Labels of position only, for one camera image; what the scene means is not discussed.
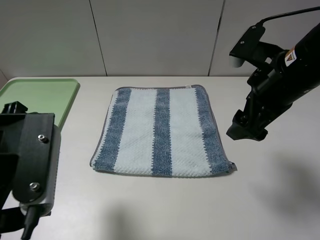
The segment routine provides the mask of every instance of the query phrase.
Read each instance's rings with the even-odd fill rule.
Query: wall
[[[2,73],[0,69],[0,89],[7,83],[7,79],[5,75]]]
[[[91,0],[108,76],[207,76],[223,0]]]
[[[1,0],[0,69],[7,79],[207,76],[209,69],[211,76],[248,76],[255,69],[250,64],[229,66],[229,52],[246,29],[317,5],[319,0]],[[261,40],[289,49],[319,22],[319,11],[276,19],[265,23]]]
[[[1,0],[0,69],[22,76],[105,76],[88,0]]]

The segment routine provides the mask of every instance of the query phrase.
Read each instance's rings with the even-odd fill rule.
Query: blue stripe
[[[152,175],[171,176],[170,89],[158,89],[154,111]]]
[[[218,174],[229,170],[228,160],[225,158],[217,126],[211,114],[211,107],[208,96],[201,86],[195,87],[195,94],[198,105],[198,116],[202,129],[204,149],[210,164],[211,173]]]
[[[112,109],[112,115],[105,135],[105,140],[103,142],[100,155],[94,164],[96,170],[107,172],[114,171],[114,166],[119,152],[120,140],[124,131],[130,95],[130,88],[121,88],[118,90],[118,96]]]

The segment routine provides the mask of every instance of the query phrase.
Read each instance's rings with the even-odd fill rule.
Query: silver screw
[[[47,138],[45,135],[43,135],[43,134],[40,134],[40,135],[38,136],[38,140],[39,140],[40,142],[42,142],[42,143],[48,142],[48,138]]]
[[[40,183],[38,182],[32,182],[29,184],[29,188],[32,192],[36,192],[40,188]]]

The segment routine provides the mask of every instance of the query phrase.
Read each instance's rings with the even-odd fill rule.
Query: white wall
[[[207,76],[223,0],[91,0],[108,76]]]
[[[5,75],[3,75],[1,69],[0,69],[0,89],[7,83],[7,79]]]
[[[22,76],[105,76],[88,0],[1,0],[0,67]]]

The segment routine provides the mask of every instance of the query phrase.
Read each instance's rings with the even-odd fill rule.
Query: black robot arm
[[[251,92],[244,110],[236,112],[226,133],[233,140],[265,139],[267,125],[320,85],[320,23],[290,50],[260,41],[264,22],[315,10],[320,7],[265,18],[251,26],[229,53],[234,67],[244,61],[257,67],[247,81]]]

